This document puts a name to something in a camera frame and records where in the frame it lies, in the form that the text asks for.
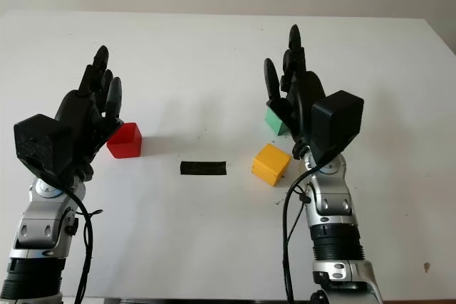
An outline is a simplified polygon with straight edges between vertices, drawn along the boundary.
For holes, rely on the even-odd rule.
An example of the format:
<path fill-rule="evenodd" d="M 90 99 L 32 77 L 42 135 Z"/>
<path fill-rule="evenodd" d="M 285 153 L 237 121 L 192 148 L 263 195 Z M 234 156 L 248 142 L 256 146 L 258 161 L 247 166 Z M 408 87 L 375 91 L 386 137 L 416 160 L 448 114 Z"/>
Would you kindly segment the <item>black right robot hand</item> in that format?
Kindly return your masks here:
<path fill-rule="evenodd" d="M 289 32 L 282 68 L 284 74 L 279 77 L 272 60 L 267 58 L 264 61 L 266 105 L 288 127 L 294 140 L 293 157 L 301 159 L 310 150 L 311 108 L 317 100 L 325 97 L 325 92 L 319 77 L 306 67 L 305 49 L 296 24 Z"/>

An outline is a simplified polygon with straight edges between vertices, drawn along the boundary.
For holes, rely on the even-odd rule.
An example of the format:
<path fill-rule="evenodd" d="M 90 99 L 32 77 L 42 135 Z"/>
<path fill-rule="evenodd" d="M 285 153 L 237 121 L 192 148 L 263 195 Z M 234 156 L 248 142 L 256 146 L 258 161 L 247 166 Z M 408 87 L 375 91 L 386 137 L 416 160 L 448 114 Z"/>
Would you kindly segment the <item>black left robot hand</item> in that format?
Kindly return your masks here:
<path fill-rule="evenodd" d="M 71 128 L 71 171 L 83 181 L 92 179 L 99 149 L 120 129 L 122 85 L 108 69 L 109 52 L 101 46 L 86 66 L 81 83 L 63 98 L 56 120 Z"/>

